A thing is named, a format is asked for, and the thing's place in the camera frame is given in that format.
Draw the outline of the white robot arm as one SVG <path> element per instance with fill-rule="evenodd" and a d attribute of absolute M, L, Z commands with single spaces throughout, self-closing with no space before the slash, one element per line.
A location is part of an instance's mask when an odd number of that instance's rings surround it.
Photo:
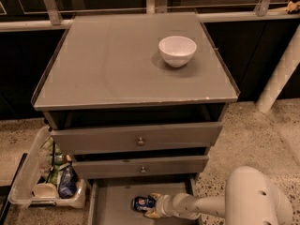
<path fill-rule="evenodd" d="M 148 218 L 197 219 L 200 214 L 224 218 L 226 225 L 292 225 L 293 208 L 287 196 L 262 172 L 241 166 L 225 185 L 224 197 L 195 197 L 152 193 L 154 208 Z"/>

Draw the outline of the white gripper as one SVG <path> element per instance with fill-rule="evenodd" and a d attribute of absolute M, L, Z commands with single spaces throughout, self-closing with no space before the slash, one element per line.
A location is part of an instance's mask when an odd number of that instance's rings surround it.
<path fill-rule="evenodd" d="M 149 198 L 156 201 L 156 210 L 150 209 L 144 213 L 147 218 L 169 218 L 173 215 L 173 208 L 170 207 L 171 195 L 151 193 Z"/>

